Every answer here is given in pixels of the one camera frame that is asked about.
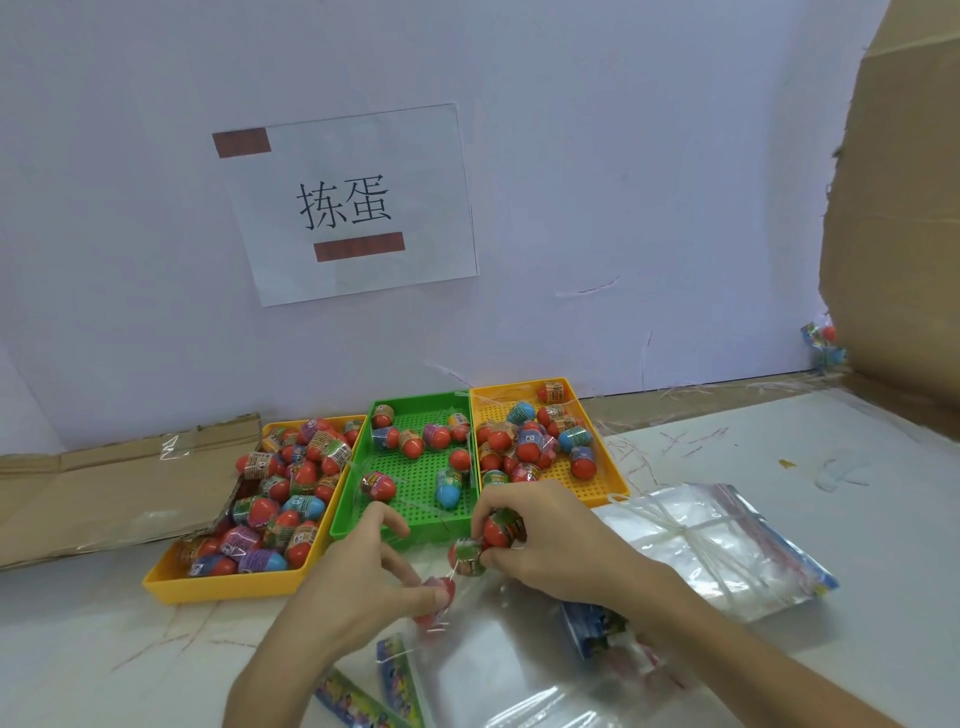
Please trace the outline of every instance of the cardboard sheet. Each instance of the cardboard sheet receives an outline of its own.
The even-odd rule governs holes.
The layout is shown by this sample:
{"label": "cardboard sheet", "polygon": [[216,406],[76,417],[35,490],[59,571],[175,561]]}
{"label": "cardboard sheet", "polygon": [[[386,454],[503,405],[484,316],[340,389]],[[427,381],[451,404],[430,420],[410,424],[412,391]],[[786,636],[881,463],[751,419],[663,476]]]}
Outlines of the cardboard sheet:
{"label": "cardboard sheet", "polygon": [[960,405],[960,6],[894,0],[860,65],[821,293],[860,374]]}
{"label": "cardboard sheet", "polygon": [[0,457],[0,568],[202,533],[256,448],[259,417],[60,455]]}

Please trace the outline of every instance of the plastic tray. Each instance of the plastic tray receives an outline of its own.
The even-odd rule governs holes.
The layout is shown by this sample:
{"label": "plastic tray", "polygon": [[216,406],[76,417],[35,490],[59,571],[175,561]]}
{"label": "plastic tray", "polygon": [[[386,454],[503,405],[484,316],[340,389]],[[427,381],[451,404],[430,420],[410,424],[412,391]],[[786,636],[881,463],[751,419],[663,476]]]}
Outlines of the plastic tray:
{"label": "plastic tray", "polygon": [[[326,420],[343,431],[347,420],[363,420],[366,428],[366,415],[348,415],[346,417],[327,417]],[[275,427],[299,428],[306,420],[290,420],[279,423],[269,423],[263,426],[262,434],[266,436]],[[354,455],[357,451],[357,442],[353,444]],[[232,468],[233,463],[225,463],[225,468]],[[324,555],[327,547],[332,543],[330,525],[333,523],[337,505],[344,492],[344,483],[348,472],[340,474],[333,497],[324,511],[324,517],[317,527],[317,538],[307,554],[306,561],[299,569],[288,571],[264,571],[262,573],[238,573],[230,576],[205,576],[203,578],[189,578],[188,567],[180,562],[180,539],[174,541],[166,553],[160,558],[144,579],[143,586],[164,604],[182,604],[191,601],[215,601],[217,599],[243,599],[252,596],[277,596],[292,594],[297,590],[300,582]]]}
{"label": "plastic tray", "polygon": [[[394,427],[401,432],[413,429],[417,433],[429,423],[445,424],[446,418],[454,412],[460,412],[473,422],[469,411],[467,392],[444,392],[434,395],[406,397],[400,400],[379,400],[373,403],[367,416],[357,447],[354,451],[356,466],[350,468],[344,495],[333,519],[330,535],[339,540],[347,536],[360,520],[370,499],[359,493],[360,479],[369,471],[381,471],[396,481],[396,497],[391,501],[400,515],[410,525],[410,537],[396,543],[399,547],[412,544],[454,541],[469,536],[470,513],[477,497],[476,444],[472,437],[462,445],[451,443],[443,450],[427,448],[417,460],[406,457],[399,449],[378,452],[373,448],[372,412],[378,404],[389,404],[394,409]],[[455,448],[465,448],[473,462],[472,477],[465,484],[460,502],[453,511],[443,511],[434,498],[437,471],[447,467],[447,458]],[[386,536],[386,540],[397,539]]]}
{"label": "plastic tray", "polygon": [[[607,447],[603,444],[603,440],[584,411],[583,405],[577,400],[570,382],[562,376],[471,389],[470,409],[473,412],[475,426],[478,427],[487,420],[502,422],[513,406],[521,400],[528,401],[537,409],[540,409],[543,402],[537,399],[537,390],[545,381],[561,381],[566,386],[566,391],[570,393],[570,401],[564,402],[564,407],[573,417],[583,420],[584,427],[593,435],[592,447],[597,461],[597,475],[590,480],[577,480],[570,474],[569,457],[561,453],[554,464],[543,472],[544,477],[551,477],[562,482],[590,508],[607,503],[607,495],[610,493],[627,495],[630,492],[630,487],[614,465],[610,453],[607,452]],[[476,449],[475,432],[471,433],[471,439],[473,440],[473,447]]]}

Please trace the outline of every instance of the table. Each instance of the table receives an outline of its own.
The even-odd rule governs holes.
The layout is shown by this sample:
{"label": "table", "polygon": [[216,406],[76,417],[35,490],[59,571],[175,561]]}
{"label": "table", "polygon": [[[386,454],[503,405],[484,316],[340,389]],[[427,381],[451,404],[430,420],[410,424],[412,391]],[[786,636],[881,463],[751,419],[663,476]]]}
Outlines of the table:
{"label": "table", "polygon": [[[960,447],[839,390],[614,435],[608,443],[639,490],[733,483],[833,571],[837,592],[767,619],[757,627],[765,638],[906,725],[954,722]],[[820,490],[815,480],[825,461],[851,453],[864,464],[849,475],[856,483]],[[166,547],[0,573],[6,725],[219,723],[233,678],[283,599],[165,607],[140,579]],[[413,560],[421,573],[443,570],[441,548],[419,549]],[[371,649],[340,667],[374,688]],[[700,690],[649,724],[737,723]],[[340,723],[311,701],[303,725]]]}

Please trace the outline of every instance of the hand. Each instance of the hand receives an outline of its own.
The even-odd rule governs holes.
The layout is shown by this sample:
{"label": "hand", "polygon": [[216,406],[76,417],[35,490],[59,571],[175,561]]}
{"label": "hand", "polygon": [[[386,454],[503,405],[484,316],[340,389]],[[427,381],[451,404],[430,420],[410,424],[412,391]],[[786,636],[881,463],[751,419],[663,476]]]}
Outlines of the hand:
{"label": "hand", "polygon": [[484,488],[473,509],[479,539],[487,516],[511,508],[523,518],[524,548],[489,548],[480,562],[563,599],[599,604],[628,619],[667,613],[696,597],[670,567],[648,559],[610,530],[556,480]]}
{"label": "hand", "polygon": [[[432,614],[448,604],[445,589],[423,587],[407,560],[381,543],[383,525],[401,538],[410,534],[397,511],[371,503],[349,535],[326,551],[277,618],[277,623],[301,625],[301,637],[314,641],[331,664],[366,645],[391,622]],[[388,584],[381,567],[402,586]]]}

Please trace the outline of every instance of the left hand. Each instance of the left hand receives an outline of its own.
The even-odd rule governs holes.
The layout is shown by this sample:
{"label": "left hand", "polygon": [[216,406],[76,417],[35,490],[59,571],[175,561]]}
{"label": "left hand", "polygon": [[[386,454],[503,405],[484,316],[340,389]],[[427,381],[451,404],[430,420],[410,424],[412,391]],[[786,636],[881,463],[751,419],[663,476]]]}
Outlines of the left hand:
{"label": "left hand", "polygon": [[[449,602],[445,589],[422,586],[407,560],[380,541],[383,525],[401,538],[410,534],[397,511],[371,503],[349,535],[326,551],[277,618],[278,624],[309,639],[331,664],[397,619],[432,614]],[[381,568],[401,586],[387,583]]]}

